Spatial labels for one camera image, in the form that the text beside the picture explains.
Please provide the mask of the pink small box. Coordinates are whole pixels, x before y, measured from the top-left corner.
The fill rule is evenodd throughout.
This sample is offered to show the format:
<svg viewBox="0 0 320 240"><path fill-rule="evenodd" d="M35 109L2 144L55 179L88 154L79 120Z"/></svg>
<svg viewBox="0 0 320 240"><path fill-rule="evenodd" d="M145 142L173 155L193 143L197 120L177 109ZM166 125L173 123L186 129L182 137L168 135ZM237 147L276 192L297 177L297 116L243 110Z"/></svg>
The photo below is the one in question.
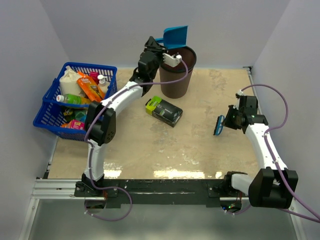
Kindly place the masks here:
<svg viewBox="0 0 320 240"><path fill-rule="evenodd" d="M73 119L72 121L66 124L65 128L73 130L84 130L85 124L79 120Z"/></svg>

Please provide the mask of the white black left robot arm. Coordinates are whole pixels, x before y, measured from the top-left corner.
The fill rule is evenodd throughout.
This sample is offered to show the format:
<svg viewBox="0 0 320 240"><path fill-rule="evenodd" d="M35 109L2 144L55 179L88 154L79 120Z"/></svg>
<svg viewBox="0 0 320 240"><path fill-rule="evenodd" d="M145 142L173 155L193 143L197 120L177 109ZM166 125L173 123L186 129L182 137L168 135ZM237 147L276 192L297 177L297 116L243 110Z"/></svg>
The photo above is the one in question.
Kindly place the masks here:
<svg viewBox="0 0 320 240"><path fill-rule="evenodd" d="M76 187L92 196L99 196L104 190L104 160L107 144L116 134L117 115L131 102L143 97L151 88L156 73L168 50L154 37L149 37L140 54L137 67L126 85L105 99L93 101L85 120L85 142L88 143L87 166Z"/></svg>

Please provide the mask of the blue plastic dustpan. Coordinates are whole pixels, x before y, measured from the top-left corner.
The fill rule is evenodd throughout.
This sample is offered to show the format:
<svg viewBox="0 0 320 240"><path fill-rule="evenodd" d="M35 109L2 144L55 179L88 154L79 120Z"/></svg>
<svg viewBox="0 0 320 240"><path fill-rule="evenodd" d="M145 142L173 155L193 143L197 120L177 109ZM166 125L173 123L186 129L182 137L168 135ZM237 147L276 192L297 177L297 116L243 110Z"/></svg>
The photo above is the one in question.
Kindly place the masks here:
<svg viewBox="0 0 320 240"><path fill-rule="evenodd" d="M179 49L187 46L188 26L169 27L163 31L161 38L156 38L156 42L163 44L168 50Z"/></svg>

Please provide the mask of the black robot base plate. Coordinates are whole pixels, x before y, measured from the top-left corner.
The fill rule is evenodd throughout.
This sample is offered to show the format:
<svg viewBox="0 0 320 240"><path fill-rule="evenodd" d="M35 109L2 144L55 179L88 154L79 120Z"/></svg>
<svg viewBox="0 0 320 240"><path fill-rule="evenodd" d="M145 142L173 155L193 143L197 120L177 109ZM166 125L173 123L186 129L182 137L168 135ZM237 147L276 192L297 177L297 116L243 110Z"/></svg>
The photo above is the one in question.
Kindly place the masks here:
<svg viewBox="0 0 320 240"><path fill-rule="evenodd" d="M107 208L135 205L202 205L219 208L221 202L235 202L244 197L222 179L104 179L100 188L88 181L75 184L74 196L105 201Z"/></svg>

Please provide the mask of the blue plastic basket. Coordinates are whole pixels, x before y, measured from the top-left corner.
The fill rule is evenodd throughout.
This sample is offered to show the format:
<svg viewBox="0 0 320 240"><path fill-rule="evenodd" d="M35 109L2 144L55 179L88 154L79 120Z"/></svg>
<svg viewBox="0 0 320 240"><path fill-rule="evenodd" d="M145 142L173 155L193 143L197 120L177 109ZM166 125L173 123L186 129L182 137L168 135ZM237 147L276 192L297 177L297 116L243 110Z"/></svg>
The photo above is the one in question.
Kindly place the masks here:
<svg viewBox="0 0 320 240"><path fill-rule="evenodd" d="M62 124L66 124L69 121L64 116L64 110L66 108L72 109L85 109L89 106L87 104L69 104L63 102L57 102L56 97L62 93L60 87L60 78L64 75L67 67L70 67L75 72L81 72L88 74L90 72L97 72L107 77L108 88L106 97L110 97L115 94L117 89L116 73L117 68L115 66L83 63L83 62L66 62L60 70L57 78L55 78L42 98L42 105L33 120L33 126L37 128L46 129L62 139L83 141L86 132L84 130L72 129L62 127Z"/></svg>

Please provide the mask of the white pump bottle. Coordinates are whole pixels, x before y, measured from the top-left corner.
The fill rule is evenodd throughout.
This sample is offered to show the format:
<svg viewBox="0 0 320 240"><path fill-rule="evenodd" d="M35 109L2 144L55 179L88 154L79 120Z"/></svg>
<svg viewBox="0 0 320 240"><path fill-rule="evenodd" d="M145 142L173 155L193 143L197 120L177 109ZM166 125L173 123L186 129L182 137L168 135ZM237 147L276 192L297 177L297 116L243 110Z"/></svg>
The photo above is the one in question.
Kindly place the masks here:
<svg viewBox="0 0 320 240"><path fill-rule="evenodd" d="M98 86L99 86L100 90L104 94L106 94L108 91L108 86L109 86L109 82L107 81L107 77L102 74L99 74L97 76L97 79L98 79Z"/></svg>

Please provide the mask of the green drink bottle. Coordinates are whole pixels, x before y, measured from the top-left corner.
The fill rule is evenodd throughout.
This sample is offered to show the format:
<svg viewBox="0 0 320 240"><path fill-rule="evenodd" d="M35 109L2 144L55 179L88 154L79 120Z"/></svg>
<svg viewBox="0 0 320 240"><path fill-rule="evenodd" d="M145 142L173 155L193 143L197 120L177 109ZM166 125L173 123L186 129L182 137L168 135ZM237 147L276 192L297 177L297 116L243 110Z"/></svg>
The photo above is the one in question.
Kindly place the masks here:
<svg viewBox="0 0 320 240"><path fill-rule="evenodd" d="M73 104L73 105L89 105L91 100L85 97L81 97L73 94L58 94L56 101L59 103Z"/></svg>

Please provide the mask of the brown waste bin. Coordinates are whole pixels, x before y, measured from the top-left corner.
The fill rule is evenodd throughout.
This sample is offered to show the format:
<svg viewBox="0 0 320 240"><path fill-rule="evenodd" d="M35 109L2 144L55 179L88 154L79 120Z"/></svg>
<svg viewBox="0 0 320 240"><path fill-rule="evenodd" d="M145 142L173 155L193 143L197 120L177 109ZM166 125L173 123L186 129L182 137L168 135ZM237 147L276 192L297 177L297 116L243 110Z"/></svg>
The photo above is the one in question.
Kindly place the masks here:
<svg viewBox="0 0 320 240"><path fill-rule="evenodd" d="M178 99L183 97L187 93L190 79L193 73L193 68L197 62L197 55L195 51L188 46L170 49L168 51L168 54L171 56L175 54L180 54L182 56L182 60L186 63L188 68L188 75L183 80L177 83L160 85L161 91L166 97L171 99ZM161 82L175 81L181 79L185 74L186 69L182 62L176 67L170 67L162 63L159 68Z"/></svg>

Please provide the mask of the black green product box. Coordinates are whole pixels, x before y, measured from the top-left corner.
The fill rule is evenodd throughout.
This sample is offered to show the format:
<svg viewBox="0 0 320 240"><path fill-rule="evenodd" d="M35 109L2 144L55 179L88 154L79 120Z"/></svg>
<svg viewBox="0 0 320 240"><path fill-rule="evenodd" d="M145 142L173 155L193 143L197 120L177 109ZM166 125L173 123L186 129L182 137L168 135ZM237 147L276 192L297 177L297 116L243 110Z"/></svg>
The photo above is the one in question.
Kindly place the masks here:
<svg viewBox="0 0 320 240"><path fill-rule="evenodd" d="M150 98L145 104L145 111L150 116L174 128L183 115L183 110L159 96Z"/></svg>

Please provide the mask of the orange snack packet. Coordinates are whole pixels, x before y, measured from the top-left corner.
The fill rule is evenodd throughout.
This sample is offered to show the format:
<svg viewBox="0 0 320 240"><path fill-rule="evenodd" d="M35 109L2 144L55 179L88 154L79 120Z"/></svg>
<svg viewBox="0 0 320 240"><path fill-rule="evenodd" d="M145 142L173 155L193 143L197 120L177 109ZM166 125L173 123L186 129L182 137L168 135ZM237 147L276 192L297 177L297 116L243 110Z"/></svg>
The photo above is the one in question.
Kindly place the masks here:
<svg viewBox="0 0 320 240"><path fill-rule="evenodd" d="M101 102L105 98L105 94L96 84L92 77L80 71L77 72L80 78L76 81L86 96L93 102Z"/></svg>

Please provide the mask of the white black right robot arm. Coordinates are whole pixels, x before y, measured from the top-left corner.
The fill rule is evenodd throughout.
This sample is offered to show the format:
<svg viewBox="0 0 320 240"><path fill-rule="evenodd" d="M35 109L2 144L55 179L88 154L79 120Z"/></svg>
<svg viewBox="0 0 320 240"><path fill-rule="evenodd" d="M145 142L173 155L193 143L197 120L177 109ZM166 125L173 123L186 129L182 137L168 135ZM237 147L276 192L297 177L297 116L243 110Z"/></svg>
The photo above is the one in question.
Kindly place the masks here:
<svg viewBox="0 0 320 240"><path fill-rule="evenodd" d="M239 191L246 194L253 207L288 209L292 203L291 191L296 189L298 174L289 170L279 156L267 132L269 123L258 114L258 99L242 92L236 94L237 103L229 105L222 125L242 130L249 139L259 167L255 177L246 173L229 171L223 183L223 192L230 197Z"/></svg>

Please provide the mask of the beige paper bag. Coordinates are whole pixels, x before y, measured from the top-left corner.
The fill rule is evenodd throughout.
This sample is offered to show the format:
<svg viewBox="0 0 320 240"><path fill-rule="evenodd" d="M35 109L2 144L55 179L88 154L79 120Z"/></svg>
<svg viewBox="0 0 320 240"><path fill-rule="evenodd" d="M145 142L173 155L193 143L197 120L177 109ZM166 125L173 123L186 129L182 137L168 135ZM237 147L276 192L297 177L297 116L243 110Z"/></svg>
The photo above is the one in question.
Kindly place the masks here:
<svg viewBox="0 0 320 240"><path fill-rule="evenodd" d="M82 76L75 72L70 66L66 66L63 76L59 79L61 94L85 97L86 94L77 83L77 80L81 77Z"/></svg>

